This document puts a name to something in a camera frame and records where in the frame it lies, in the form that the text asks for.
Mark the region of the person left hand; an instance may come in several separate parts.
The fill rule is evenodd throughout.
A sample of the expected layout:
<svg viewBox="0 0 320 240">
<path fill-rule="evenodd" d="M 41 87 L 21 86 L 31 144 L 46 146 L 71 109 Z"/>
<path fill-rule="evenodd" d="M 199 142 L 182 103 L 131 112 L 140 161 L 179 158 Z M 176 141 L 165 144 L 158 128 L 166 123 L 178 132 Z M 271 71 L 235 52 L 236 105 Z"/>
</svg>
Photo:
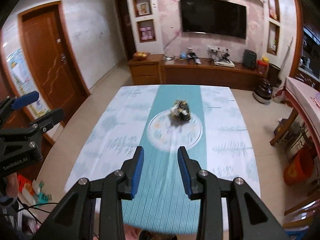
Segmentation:
<svg viewBox="0 0 320 240">
<path fill-rule="evenodd" d="M 6 194 L 10 198 L 16 198 L 18 195 L 18 178 L 17 173 L 13 173 L 6 178 Z"/>
</svg>

